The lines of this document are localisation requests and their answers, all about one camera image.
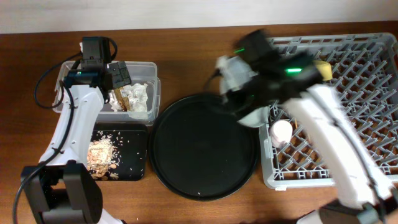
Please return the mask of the pink cup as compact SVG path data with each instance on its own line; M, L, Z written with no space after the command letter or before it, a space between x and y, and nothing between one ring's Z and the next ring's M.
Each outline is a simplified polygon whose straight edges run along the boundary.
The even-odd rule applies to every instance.
M269 129L273 147L280 148L288 144L292 138L293 127L285 120L276 121Z

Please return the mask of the gold snack wrapper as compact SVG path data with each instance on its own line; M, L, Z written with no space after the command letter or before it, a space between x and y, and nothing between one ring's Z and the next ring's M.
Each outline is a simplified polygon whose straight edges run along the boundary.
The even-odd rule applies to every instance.
M131 90L128 90L125 87L121 87L115 89L114 94L121 109L123 111L131 111L131 104L129 101L129 95L131 94Z

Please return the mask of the white napkin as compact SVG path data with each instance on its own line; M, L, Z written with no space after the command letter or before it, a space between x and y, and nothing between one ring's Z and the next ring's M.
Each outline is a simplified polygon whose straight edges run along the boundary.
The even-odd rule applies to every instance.
M124 86L126 89L131 90L129 101L131 104L130 112L146 112L147 111L147 84L135 83L133 85ZM109 104L114 112L122 111L114 90L109 93Z

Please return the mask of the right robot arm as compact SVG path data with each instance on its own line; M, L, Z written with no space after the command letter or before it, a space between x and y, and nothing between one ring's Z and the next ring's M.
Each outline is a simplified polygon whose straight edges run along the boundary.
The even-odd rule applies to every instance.
M338 190L336 200L298 222L385 222L397 210L397 188L371 159L313 56L306 51L282 56L261 30L234 48L233 56L216 61L226 112L257 128L264 123L261 109L278 101L312 137Z

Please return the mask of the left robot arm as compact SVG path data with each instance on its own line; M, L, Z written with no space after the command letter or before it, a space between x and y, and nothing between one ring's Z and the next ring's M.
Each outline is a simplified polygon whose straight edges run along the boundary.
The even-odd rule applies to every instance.
M84 37L67 75L60 79L62 112L52 140L36 166L25 166L12 219L25 194L37 223L120 223L103 207L103 195L87 166L88 148L109 92L131 84L118 46L109 37Z

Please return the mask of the food scraps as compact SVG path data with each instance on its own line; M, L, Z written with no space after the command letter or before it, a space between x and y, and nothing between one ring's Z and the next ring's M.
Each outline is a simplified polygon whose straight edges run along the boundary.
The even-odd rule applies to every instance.
M113 131L94 131L88 148L87 169L95 180L119 180L122 164L119 138Z

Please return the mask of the grey plate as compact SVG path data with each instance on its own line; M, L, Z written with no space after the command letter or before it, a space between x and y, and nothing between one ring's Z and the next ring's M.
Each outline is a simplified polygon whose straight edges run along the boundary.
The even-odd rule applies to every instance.
M238 120L238 123L249 128L258 128L268 123L268 119L269 107L265 106L250 112L248 115Z

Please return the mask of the yellow bowl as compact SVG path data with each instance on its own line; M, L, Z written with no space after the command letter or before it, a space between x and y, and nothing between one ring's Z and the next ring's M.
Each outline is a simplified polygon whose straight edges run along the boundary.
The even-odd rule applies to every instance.
M322 60L314 60L313 63L322 75L324 81L328 81L333 78L332 68L328 62Z

